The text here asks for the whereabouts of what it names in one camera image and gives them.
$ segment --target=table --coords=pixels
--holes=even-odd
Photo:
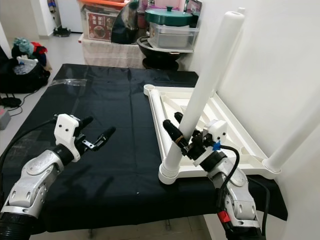
[[[87,139],[110,126],[116,132],[98,152],[70,163],[51,186],[34,233],[136,225],[159,220],[213,214],[215,188],[206,177],[181,178],[172,185],[158,180],[161,163],[145,84],[193,87],[195,72],[64,64],[18,132],[56,113],[93,116],[84,129]],[[4,191],[9,193],[22,166],[55,145],[53,125],[23,138],[4,164]],[[251,176],[271,193],[269,213],[286,220],[287,208],[274,180]],[[265,192],[249,183],[258,210]]]

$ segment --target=white plastic tray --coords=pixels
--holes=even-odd
[[[163,140],[160,134],[160,127],[157,123],[157,115],[155,113],[155,106],[153,106],[152,98],[150,97],[150,91],[157,89],[160,93],[160,99],[164,115],[167,119],[171,120],[176,127],[179,123],[174,117],[175,112],[184,113],[188,102],[191,98],[193,88],[188,87],[161,87],[153,85],[144,86],[144,94],[149,97],[150,108],[152,112],[155,132],[158,140],[158,146],[162,160],[166,157],[164,150]],[[233,113],[223,103],[219,96],[212,92],[212,95],[208,99],[206,106],[204,107],[201,118],[197,124],[197,129],[202,130],[204,125],[211,120],[224,120],[228,123],[227,140],[223,143],[236,148],[240,153],[239,167],[247,175],[261,175],[267,179],[274,179],[278,174],[274,173],[263,165],[263,159],[267,156],[259,148],[256,142],[251,138],[245,128],[240,124]],[[235,155],[231,151],[224,151],[224,153],[230,158],[234,159]],[[195,167],[193,161],[184,156],[180,162],[179,177],[204,177],[206,173],[201,167]]]

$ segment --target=tiled floor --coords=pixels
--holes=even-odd
[[[41,39],[40,42],[48,49],[48,59],[52,66],[52,74],[49,82],[52,81],[61,65],[85,64],[82,46],[78,43],[79,34],[72,34],[70,37],[51,37],[50,39]],[[47,87],[41,88],[35,94],[26,98],[22,106],[23,112],[12,117],[9,125],[3,131],[0,131],[0,154],[6,148],[19,127],[25,121],[35,104],[38,102]],[[94,240],[209,240],[210,235],[203,216],[183,217],[170,220],[171,229],[166,227],[166,221],[157,221],[140,225],[115,226],[93,230]],[[45,232],[34,235],[31,240],[86,240],[88,239],[88,230],[72,230],[63,232]]]

